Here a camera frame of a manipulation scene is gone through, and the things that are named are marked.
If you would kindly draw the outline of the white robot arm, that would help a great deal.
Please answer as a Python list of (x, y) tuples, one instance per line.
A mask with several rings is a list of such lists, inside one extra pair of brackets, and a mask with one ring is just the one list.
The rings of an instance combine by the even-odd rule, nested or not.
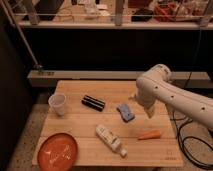
[(159, 100), (213, 131), (213, 99), (171, 85), (170, 78), (170, 69), (157, 64), (136, 79), (135, 99), (148, 117), (153, 117)]

